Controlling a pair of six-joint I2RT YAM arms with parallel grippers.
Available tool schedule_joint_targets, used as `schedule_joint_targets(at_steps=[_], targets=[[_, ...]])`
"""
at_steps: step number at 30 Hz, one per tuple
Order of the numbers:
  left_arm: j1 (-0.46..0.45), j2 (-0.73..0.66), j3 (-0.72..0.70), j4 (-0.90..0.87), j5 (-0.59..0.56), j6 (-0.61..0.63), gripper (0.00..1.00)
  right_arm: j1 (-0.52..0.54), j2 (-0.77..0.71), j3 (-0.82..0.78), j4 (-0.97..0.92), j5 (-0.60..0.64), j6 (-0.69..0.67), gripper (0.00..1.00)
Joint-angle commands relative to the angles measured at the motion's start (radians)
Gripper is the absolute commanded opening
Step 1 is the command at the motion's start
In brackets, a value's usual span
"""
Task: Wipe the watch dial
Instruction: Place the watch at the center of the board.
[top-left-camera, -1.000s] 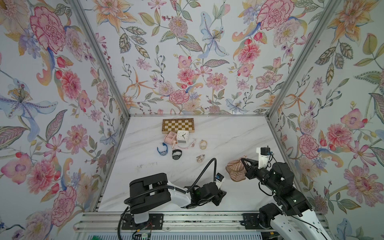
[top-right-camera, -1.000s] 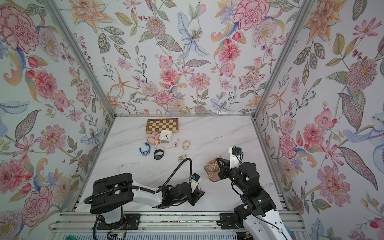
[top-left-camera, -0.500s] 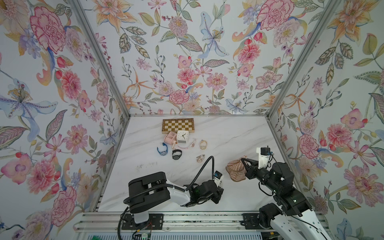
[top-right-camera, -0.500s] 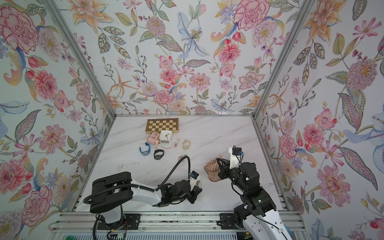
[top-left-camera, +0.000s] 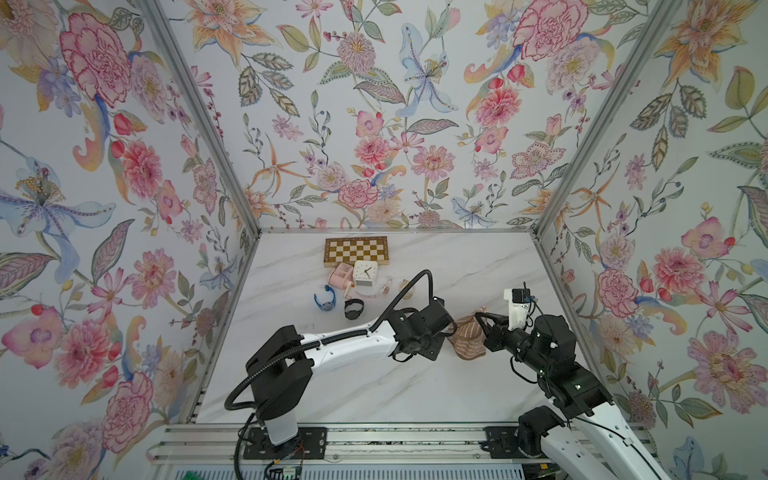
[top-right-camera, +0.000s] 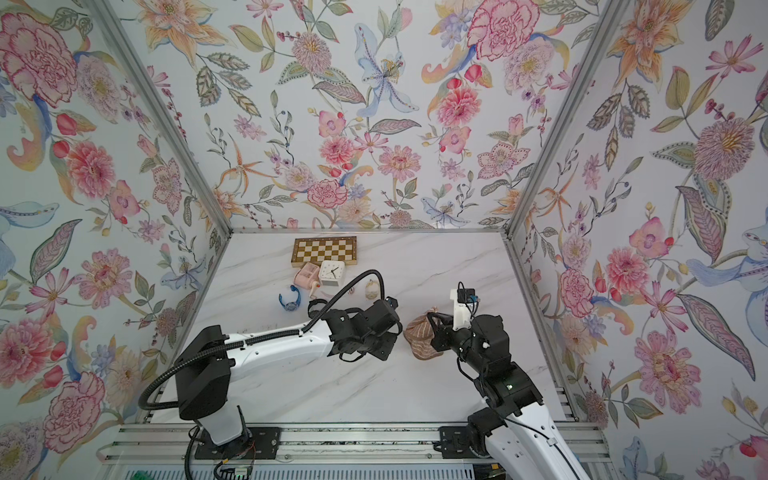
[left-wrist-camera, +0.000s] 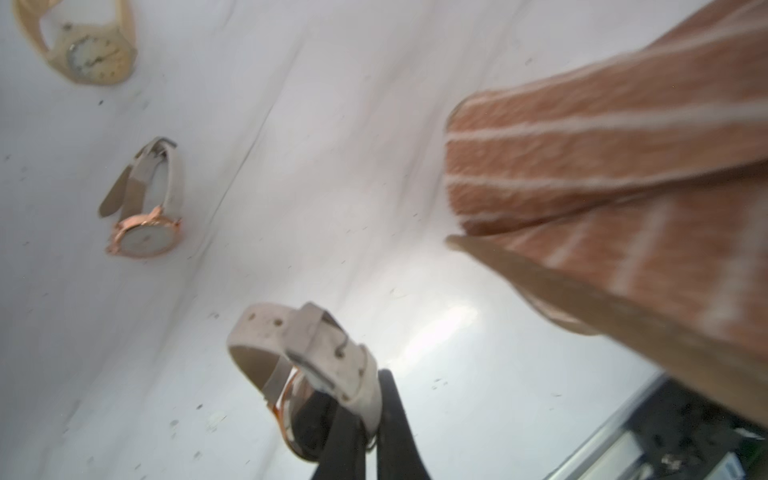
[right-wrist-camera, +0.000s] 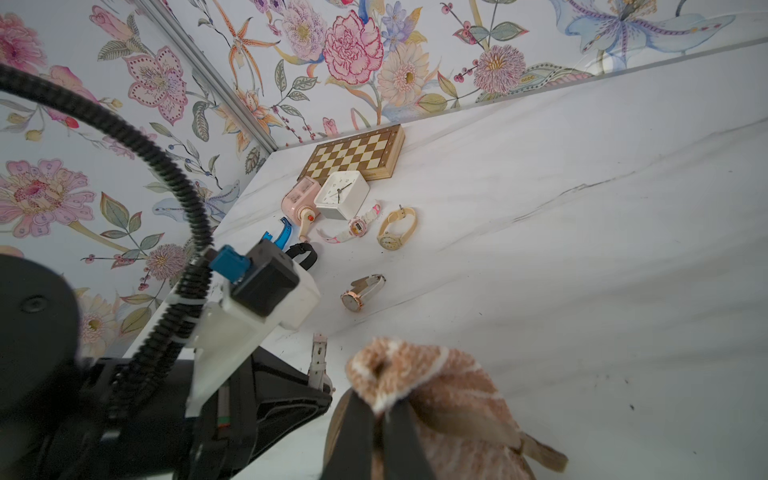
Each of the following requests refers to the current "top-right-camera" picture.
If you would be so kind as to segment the brown striped cloth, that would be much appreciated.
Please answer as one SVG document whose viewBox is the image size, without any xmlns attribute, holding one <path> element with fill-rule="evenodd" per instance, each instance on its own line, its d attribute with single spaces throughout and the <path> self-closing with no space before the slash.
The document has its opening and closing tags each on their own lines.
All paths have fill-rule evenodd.
<svg viewBox="0 0 768 480">
<path fill-rule="evenodd" d="M 410 346 L 413 356 L 420 361 L 428 361 L 442 355 L 438 352 L 431 342 L 434 339 L 434 331 L 427 318 L 428 310 L 424 314 L 412 320 L 404 331 L 404 338 Z"/>
</svg>

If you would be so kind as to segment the blue translucent wristwatch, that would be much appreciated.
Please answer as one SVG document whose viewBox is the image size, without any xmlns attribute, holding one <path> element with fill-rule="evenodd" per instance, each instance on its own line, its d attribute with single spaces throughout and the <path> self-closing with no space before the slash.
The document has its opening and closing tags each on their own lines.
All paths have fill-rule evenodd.
<svg viewBox="0 0 768 480">
<path fill-rule="evenodd" d="M 286 312 L 293 312 L 301 306 L 302 294 L 300 288 L 296 285 L 291 285 L 289 290 L 291 292 L 289 296 L 285 296 L 283 293 L 278 295 L 278 302 Z"/>
</svg>

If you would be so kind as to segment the black band wristwatch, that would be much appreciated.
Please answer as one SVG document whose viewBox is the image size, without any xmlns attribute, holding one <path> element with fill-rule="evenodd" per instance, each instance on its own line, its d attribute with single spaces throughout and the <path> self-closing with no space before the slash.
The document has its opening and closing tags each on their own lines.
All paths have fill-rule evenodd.
<svg viewBox="0 0 768 480">
<path fill-rule="evenodd" d="M 307 313 L 310 319 L 314 319 L 317 314 L 327 305 L 326 299 L 317 298 L 309 302 L 307 306 Z"/>
</svg>

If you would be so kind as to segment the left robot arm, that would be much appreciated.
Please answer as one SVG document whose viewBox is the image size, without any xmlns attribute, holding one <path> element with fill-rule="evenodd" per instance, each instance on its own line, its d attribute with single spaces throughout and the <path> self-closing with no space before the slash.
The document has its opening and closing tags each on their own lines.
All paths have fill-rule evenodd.
<svg viewBox="0 0 768 480">
<path fill-rule="evenodd" d="M 261 335 L 236 335 L 234 341 L 242 346 L 212 354 L 174 375 L 178 415 L 199 426 L 209 445 L 223 448 L 244 442 L 249 434 L 233 382 L 291 360 L 336 356 L 354 362 L 370 355 L 385 361 L 402 332 L 397 307 L 392 297 L 378 299 L 366 309 L 335 309 L 326 300 L 313 300 L 308 306 L 308 330 L 298 325 Z"/>
</svg>

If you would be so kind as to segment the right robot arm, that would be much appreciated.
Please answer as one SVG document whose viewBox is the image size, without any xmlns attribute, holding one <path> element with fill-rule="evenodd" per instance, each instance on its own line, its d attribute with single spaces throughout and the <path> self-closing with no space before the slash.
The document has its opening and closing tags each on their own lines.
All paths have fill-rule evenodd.
<svg viewBox="0 0 768 480">
<path fill-rule="evenodd" d="M 430 312 L 432 347 L 452 351 L 460 367 L 476 372 L 472 384 L 484 407 L 467 419 L 473 452 L 498 463 L 511 479 L 587 479 L 560 433 L 543 395 L 512 359 L 503 319 L 479 315 L 462 326 L 451 315 Z"/>
</svg>

